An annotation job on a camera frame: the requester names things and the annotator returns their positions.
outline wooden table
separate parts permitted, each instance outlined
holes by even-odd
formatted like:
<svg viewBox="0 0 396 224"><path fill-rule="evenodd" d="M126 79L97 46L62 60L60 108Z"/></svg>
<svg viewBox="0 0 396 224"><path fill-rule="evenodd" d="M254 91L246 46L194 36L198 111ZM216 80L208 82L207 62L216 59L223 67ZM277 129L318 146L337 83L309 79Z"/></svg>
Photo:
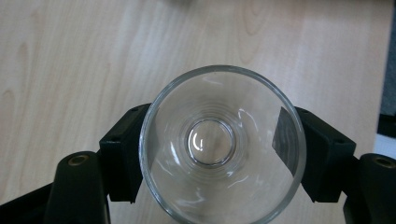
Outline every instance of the wooden table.
<svg viewBox="0 0 396 224"><path fill-rule="evenodd" d="M0 203L51 182L63 157L98 149L127 109L175 77L232 64L272 80L373 149L393 10L363 1L0 2ZM304 190L272 223L343 223ZM173 223L145 183L113 223Z"/></svg>

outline clear glass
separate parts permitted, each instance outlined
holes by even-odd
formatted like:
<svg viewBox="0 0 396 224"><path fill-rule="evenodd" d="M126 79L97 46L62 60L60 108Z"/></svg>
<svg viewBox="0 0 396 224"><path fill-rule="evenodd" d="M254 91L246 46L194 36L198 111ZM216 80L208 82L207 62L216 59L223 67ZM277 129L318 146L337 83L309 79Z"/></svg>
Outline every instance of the clear glass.
<svg viewBox="0 0 396 224"><path fill-rule="evenodd" d="M273 83L213 65L159 94L143 123L139 157L151 193L175 220L266 223L300 185L305 138Z"/></svg>

